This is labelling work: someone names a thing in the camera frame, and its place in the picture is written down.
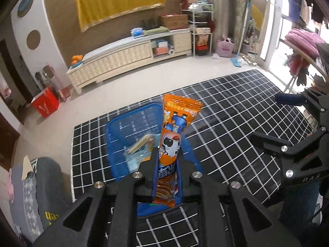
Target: orange snack package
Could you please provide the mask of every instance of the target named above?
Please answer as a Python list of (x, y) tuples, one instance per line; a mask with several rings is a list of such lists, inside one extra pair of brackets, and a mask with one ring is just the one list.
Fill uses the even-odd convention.
[(191, 124), (202, 107), (203, 104), (194, 99), (170, 94), (163, 97), (156, 203), (175, 206), (176, 159), (181, 144), (181, 133)]

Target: red gift bag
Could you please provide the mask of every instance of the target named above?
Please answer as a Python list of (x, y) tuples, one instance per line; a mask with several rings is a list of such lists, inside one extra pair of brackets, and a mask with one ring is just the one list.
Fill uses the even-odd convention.
[(58, 109), (60, 102), (54, 96), (51, 89), (47, 87), (33, 98), (31, 104), (45, 118)]

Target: pink bag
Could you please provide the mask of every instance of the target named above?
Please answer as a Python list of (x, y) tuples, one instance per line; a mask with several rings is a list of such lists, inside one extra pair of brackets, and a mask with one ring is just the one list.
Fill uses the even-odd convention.
[(228, 37), (224, 37), (222, 40), (218, 40), (216, 54), (220, 57), (232, 57), (234, 49), (234, 43)]

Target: gray cushion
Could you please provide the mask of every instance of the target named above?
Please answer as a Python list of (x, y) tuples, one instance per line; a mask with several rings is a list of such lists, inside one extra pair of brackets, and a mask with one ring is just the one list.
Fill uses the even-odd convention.
[(12, 183), (14, 186), (14, 202), (10, 206), (13, 223), (18, 226), (30, 242), (43, 232), (43, 226), (38, 214), (36, 200), (36, 177), (30, 172), (22, 181), (23, 166), (15, 165), (12, 168)]
[(43, 228), (49, 227), (70, 205), (60, 165), (49, 157), (31, 162), (37, 179), (37, 201)]

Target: mop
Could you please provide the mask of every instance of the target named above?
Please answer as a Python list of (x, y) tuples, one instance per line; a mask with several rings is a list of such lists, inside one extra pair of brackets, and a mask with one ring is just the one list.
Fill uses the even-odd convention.
[(240, 65), (239, 61), (237, 60), (237, 58), (239, 57), (239, 53), (240, 53), (240, 50), (241, 50), (242, 41), (243, 41), (243, 37), (244, 37), (244, 31), (246, 30), (249, 8), (250, 8), (250, 2), (247, 2), (246, 15), (244, 17), (244, 23), (243, 23), (243, 30), (242, 30), (242, 34), (241, 34), (240, 45), (239, 45), (236, 57), (231, 58), (231, 61), (232, 61), (233, 65), (238, 67), (238, 68), (241, 68), (241, 65)]

